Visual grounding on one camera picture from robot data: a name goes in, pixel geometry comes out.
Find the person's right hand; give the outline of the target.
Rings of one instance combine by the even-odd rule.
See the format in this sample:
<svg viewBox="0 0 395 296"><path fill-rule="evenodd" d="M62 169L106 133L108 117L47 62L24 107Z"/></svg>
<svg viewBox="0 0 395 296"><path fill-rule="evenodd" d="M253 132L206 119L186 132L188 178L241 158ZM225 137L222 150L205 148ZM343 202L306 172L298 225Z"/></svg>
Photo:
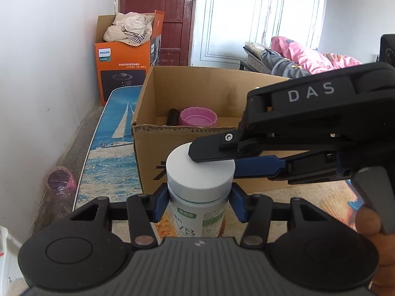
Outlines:
<svg viewBox="0 0 395 296"><path fill-rule="evenodd" d="M355 226L359 234L369 239L378 250L379 267L371 290L376 295L395 295L395 238L394 234L380 233L382 222L373 210L362 206L357 211Z"/></svg>

